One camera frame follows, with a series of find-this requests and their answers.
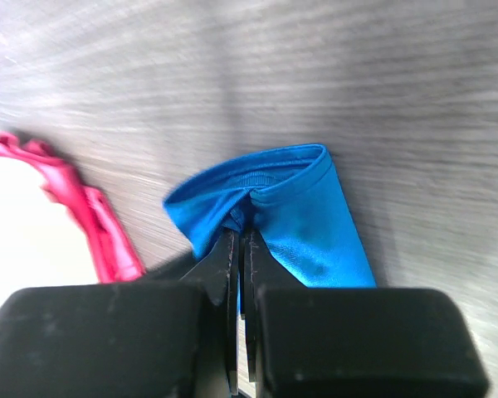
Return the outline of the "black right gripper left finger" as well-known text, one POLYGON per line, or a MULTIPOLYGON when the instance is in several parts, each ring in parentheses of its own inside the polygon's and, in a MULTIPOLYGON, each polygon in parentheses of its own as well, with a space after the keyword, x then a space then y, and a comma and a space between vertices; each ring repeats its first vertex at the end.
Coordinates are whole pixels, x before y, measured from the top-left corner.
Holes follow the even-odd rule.
POLYGON ((236 396, 239 240, 133 282, 12 294, 0 397, 236 396))

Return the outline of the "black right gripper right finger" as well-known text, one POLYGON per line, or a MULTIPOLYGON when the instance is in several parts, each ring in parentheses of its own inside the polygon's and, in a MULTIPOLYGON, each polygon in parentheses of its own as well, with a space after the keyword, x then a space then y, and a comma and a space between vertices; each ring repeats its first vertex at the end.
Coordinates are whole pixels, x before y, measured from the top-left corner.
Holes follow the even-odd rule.
POLYGON ((483 397, 460 309, 435 289, 305 287, 261 235, 241 239, 247 368, 260 397, 483 397))

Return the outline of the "blue cloth napkin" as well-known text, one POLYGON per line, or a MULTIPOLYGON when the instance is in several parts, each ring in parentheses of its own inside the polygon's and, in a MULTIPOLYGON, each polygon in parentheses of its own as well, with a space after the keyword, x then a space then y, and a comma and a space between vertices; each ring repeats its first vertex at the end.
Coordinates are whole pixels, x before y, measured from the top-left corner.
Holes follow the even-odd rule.
POLYGON ((309 288, 376 285, 326 146, 273 148, 190 177, 164 210, 203 259, 222 229, 258 231, 271 255, 309 288))

